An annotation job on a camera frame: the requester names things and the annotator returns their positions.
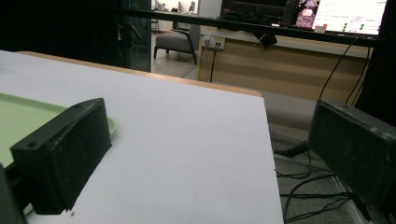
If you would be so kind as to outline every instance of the wall socket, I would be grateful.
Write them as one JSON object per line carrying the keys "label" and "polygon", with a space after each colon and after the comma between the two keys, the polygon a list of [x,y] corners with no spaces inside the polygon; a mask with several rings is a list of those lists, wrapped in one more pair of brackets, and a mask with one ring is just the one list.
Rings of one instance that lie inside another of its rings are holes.
{"label": "wall socket", "polygon": [[213,35],[204,35],[202,38],[202,46],[207,48],[214,48],[217,46],[217,49],[224,49],[225,38],[217,37]]}

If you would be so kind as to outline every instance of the light green plastic tray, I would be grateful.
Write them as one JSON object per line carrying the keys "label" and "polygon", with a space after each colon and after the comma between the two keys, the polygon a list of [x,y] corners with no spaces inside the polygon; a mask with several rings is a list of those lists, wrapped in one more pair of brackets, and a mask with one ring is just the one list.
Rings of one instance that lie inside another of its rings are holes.
{"label": "light green plastic tray", "polygon": [[[66,109],[0,92],[0,163],[3,167],[13,162],[10,148],[14,144]],[[107,120],[110,134],[113,135],[116,123],[111,118]]]}

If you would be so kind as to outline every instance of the black horizontal rail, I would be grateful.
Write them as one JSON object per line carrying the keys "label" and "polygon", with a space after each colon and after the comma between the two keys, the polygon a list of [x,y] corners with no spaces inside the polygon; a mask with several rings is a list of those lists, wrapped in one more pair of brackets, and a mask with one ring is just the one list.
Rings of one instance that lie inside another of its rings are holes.
{"label": "black horizontal rail", "polygon": [[[294,30],[259,24],[235,22],[235,21],[222,21],[212,18],[202,18],[188,15],[180,15],[172,12],[155,12],[146,10],[135,10],[126,9],[120,7],[105,7],[105,6],[93,6],[78,3],[70,3],[65,1],[56,1],[57,7],[62,6],[63,8],[68,7],[69,9],[83,9],[100,14],[114,14],[120,16],[131,16],[146,19],[157,19],[162,21],[177,21],[184,23],[192,23],[205,26],[213,26],[217,28],[230,29],[235,31],[246,31],[246,32],[265,32],[267,34],[282,35],[288,37],[295,37],[301,39],[310,39],[323,42],[331,42],[337,44],[351,44],[357,37],[349,35],[334,35],[334,34],[322,34],[303,30]],[[363,47],[375,47],[378,40],[372,38],[359,38],[354,42],[356,46]]]}

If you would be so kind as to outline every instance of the armchair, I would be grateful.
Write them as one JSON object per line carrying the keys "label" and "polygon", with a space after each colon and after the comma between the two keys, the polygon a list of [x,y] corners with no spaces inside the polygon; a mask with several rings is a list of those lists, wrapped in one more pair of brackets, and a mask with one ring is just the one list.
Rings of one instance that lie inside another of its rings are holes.
{"label": "armchair", "polygon": [[197,64],[195,51],[198,50],[199,46],[200,26],[192,24],[188,32],[180,30],[173,31],[169,34],[157,35],[155,39],[154,59],[157,57],[158,49],[165,49],[166,53],[169,53],[169,50],[173,50],[192,54],[194,62]]}

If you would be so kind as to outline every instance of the white table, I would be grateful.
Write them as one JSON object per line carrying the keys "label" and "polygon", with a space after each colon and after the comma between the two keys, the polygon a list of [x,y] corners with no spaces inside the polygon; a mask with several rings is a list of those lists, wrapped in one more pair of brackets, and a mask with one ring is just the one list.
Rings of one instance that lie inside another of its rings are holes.
{"label": "white table", "polygon": [[64,106],[104,97],[118,124],[74,215],[30,224],[283,223],[261,97],[108,69],[0,51],[0,92]]}

